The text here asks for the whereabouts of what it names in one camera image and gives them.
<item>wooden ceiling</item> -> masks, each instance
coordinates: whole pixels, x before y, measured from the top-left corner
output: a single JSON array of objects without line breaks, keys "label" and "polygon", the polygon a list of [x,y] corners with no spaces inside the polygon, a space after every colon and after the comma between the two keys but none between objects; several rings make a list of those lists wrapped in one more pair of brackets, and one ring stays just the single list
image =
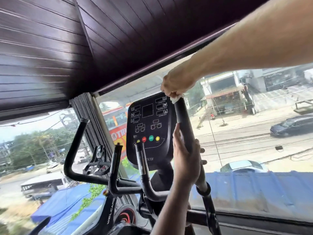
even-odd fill
[{"label": "wooden ceiling", "polygon": [[267,0],[0,0],[0,121],[68,106]]}]

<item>white cloth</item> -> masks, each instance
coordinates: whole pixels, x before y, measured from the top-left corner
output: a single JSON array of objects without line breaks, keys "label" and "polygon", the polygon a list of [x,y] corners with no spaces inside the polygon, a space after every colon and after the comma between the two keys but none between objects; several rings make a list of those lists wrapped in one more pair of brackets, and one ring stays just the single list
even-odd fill
[{"label": "white cloth", "polygon": [[180,98],[184,98],[184,97],[185,97],[185,95],[184,95],[184,94],[181,94],[181,95],[176,96],[175,98],[171,97],[170,99],[171,99],[171,102],[172,102],[173,104],[175,104],[176,102],[178,102],[178,100],[179,100]]}]

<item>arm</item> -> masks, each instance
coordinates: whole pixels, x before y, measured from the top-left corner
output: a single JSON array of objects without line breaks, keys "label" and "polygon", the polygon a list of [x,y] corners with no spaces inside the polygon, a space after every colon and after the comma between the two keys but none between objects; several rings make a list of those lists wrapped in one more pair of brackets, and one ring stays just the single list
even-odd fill
[{"label": "arm", "polygon": [[151,235],[183,235],[191,187],[200,174],[200,144],[196,139],[190,154],[181,140],[179,124],[173,134],[174,181]]},{"label": "arm", "polygon": [[209,74],[313,62],[312,9],[313,0],[268,1],[171,70],[161,89],[180,94]]}]

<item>red banner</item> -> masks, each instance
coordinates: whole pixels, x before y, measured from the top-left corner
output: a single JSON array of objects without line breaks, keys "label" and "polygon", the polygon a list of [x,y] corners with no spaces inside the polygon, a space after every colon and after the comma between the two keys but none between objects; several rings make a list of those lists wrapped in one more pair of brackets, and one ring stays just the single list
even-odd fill
[{"label": "red banner", "polygon": [[127,123],[120,125],[110,130],[111,138],[116,145],[118,142],[123,146],[120,159],[123,160],[126,157],[126,126]]}]

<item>sky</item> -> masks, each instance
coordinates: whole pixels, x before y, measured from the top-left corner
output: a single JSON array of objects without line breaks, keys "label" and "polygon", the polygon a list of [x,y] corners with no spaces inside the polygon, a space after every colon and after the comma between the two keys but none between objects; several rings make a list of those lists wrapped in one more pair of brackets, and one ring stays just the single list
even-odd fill
[{"label": "sky", "polygon": [[[117,107],[116,102],[106,102],[109,107]],[[16,135],[22,133],[31,133],[33,131],[44,131],[53,126],[53,129],[57,129],[63,126],[60,121],[61,114],[68,114],[67,110],[58,110],[49,112],[48,114],[40,117],[29,118],[26,120],[19,120],[7,124],[0,124],[0,142],[12,141]]]}]

